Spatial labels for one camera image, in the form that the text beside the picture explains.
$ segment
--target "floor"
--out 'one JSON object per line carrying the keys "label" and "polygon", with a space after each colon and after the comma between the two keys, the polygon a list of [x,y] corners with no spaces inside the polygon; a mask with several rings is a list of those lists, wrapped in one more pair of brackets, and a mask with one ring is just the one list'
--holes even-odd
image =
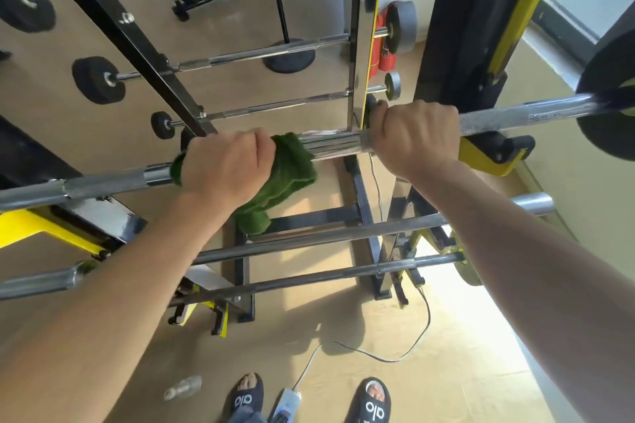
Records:
{"label": "floor", "polygon": [[[274,0],[219,0],[179,22],[173,0],[121,0],[160,52],[173,62],[264,47],[281,38]],[[292,36],[315,38],[341,32],[342,0],[284,0]],[[144,81],[130,82],[119,104],[96,106],[73,85],[74,59],[101,55],[120,71],[131,70],[117,50],[70,0],[55,2],[56,28],[24,34],[3,26],[0,47],[15,53],[0,67],[0,111],[33,138],[82,172],[116,171],[165,162],[178,152],[177,139],[163,141],[150,129],[150,114],[165,104]],[[412,99],[423,46],[400,56],[403,82],[400,102]],[[181,74],[179,79],[208,112],[342,90],[348,77],[340,49],[320,50],[310,68],[286,76],[266,70],[258,60]],[[257,118],[218,123],[220,130],[253,125],[272,133],[339,129],[345,125],[344,101],[273,111]],[[368,157],[360,158],[373,216],[379,219],[377,192]],[[342,204],[332,162],[317,164],[315,185],[271,212],[272,216],[315,211]],[[380,163],[377,176],[384,210],[393,177]],[[518,180],[494,180],[499,189],[521,193]],[[122,202],[152,219],[174,189],[161,187],[122,195]],[[215,238],[209,247],[218,245]],[[35,236],[0,250],[0,277],[66,267],[80,251]],[[348,243],[334,243],[263,255],[252,259],[252,279],[350,266]],[[341,280],[257,296],[257,319],[229,328],[226,339],[211,337],[211,314],[200,307],[185,327],[161,323],[137,371],[108,421],[214,421],[227,392],[247,371],[257,371],[266,387],[269,411],[283,387],[291,387],[311,352],[322,350],[300,387],[297,421],[341,421],[359,381],[374,375],[393,395],[394,422],[453,423],[553,421],[513,332],[483,288],[467,286],[453,267],[427,268],[425,294],[432,325],[421,345],[401,363],[378,363],[330,344],[362,347],[386,358],[403,354],[424,327],[425,304],[408,284],[411,304],[372,300],[364,284]],[[0,344],[9,340],[40,307],[63,294],[2,303]],[[202,376],[202,389],[189,399],[163,403],[165,389],[185,377]]]}

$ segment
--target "plastic bottle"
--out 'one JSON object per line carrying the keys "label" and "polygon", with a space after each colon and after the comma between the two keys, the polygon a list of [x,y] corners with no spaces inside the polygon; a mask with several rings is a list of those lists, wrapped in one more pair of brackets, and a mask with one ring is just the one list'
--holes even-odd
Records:
{"label": "plastic bottle", "polygon": [[178,399],[182,400],[192,396],[201,389],[202,377],[200,375],[190,376],[184,380],[179,381],[172,388],[165,390],[163,394],[163,400],[169,402],[170,400]]}

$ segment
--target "hand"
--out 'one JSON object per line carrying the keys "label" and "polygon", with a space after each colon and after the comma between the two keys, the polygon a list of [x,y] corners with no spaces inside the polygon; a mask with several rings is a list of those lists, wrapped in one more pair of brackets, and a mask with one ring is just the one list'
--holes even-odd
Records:
{"label": "hand", "polygon": [[370,116],[373,150],[388,171],[413,182],[458,160],[460,126],[455,106],[416,100],[388,107],[380,101]]}
{"label": "hand", "polygon": [[264,129],[195,137],[183,161],[183,190],[202,209],[229,216],[265,184],[274,157],[275,143]]}

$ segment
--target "black slipper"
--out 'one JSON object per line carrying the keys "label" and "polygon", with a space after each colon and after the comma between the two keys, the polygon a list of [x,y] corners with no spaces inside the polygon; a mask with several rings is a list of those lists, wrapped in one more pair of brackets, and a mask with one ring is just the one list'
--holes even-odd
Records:
{"label": "black slipper", "polygon": [[238,385],[244,376],[240,379],[236,386],[232,390],[232,412],[236,411],[240,406],[248,404],[253,411],[262,411],[262,405],[265,400],[265,387],[262,384],[262,378],[258,373],[256,375],[256,386],[249,389],[238,389]]}
{"label": "black slipper", "polygon": [[[384,401],[380,402],[368,394],[368,387],[372,384],[378,384],[384,390]],[[391,416],[391,395],[388,388],[379,378],[366,378],[360,383],[355,392],[355,401],[353,402],[355,411],[355,423],[388,423]]]}

